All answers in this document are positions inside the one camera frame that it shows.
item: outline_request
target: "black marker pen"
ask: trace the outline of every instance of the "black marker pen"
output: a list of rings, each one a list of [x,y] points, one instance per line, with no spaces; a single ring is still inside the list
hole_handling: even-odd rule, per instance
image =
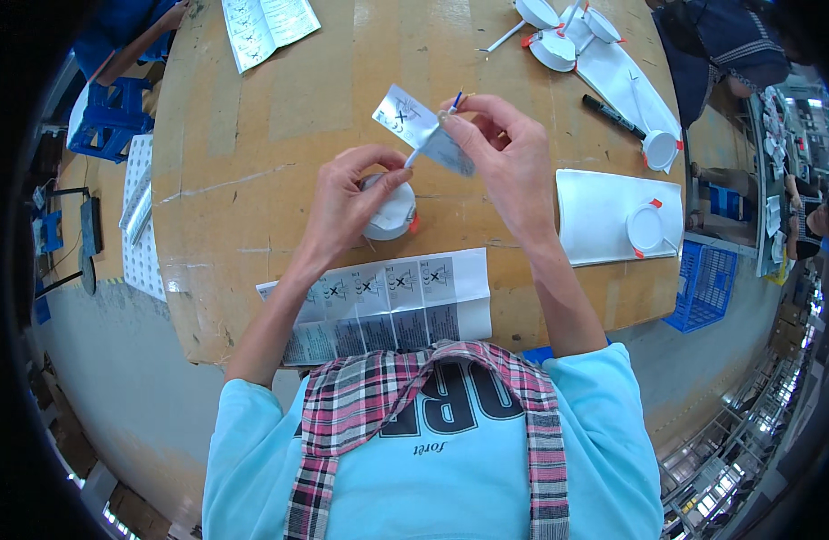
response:
[[[594,99],[592,96],[586,94],[582,97],[582,104],[591,109],[592,111],[601,113],[605,117],[611,119],[614,122],[614,124],[618,124],[624,127],[626,130],[633,133],[634,136],[636,136],[636,138],[638,138],[639,140],[645,140],[645,133],[643,133],[643,130],[637,128],[636,125],[631,124],[631,122],[625,119],[625,117],[623,117],[622,115],[618,114],[618,112],[616,112],[612,107],[610,107],[606,103],[601,103]]]

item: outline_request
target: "pink plaid fabric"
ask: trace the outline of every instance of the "pink plaid fabric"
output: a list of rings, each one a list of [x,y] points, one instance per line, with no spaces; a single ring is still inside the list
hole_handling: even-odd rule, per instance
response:
[[[304,395],[301,467],[288,501],[284,538],[324,538],[339,457],[364,444],[414,401],[436,361],[460,357],[495,372],[525,410],[530,537],[568,538],[568,475],[550,377],[481,341],[444,341],[435,349],[409,354],[371,352],[313,371]]]

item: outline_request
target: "concrete floor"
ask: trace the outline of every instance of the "concrete floor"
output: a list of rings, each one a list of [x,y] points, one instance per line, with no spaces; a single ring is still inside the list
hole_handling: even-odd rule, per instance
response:
[[[768,339],[780,290],[741,258],[723,321],[690,334],[659,320],[610,334],[631,352],[659,455],[742,380]],[[33,339],[51,356],[91,444],[121,481],[189,531],[200,523],[223,372],[188,363],[165,303],[124,283],[100,282],[94,297],[67,285],[47,298],[52,319],[33,328]],[[286,408],[297,383],[294,373],[278,373]]]

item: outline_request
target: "sheet of labels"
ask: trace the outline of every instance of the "sheet of labels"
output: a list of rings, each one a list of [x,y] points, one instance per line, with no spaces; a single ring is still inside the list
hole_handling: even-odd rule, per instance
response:
[[[223,0],[223,16],[239,73],[321,28],[308,0]]]
[[[439,118],[397,85],[390,86],[372,117],[442,167],[458,175],[474,175],[472,158],[439,127]]]
[[[279,282],[257,285],[267,300]],[[306,294],[283,365],[369,351],[418,351],[492,336],[486,249],[328,270]]]

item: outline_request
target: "white pegboard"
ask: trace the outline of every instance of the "white pegboard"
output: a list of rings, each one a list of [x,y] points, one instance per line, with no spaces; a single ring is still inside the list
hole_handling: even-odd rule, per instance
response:
[[[129,145],[127,175],[123,181],[123,207],[127,207],[139,180],[150,174],[150,162],[153,149],[153,135],[136,135]],[[148,293],[151,297],[166,301],[166,292],[162,287],[160,259],[156,255],[156,240],[153,238],[153,215],[135,245],[129,244],[127,233],[123,236],[123,280],[135,288]]]

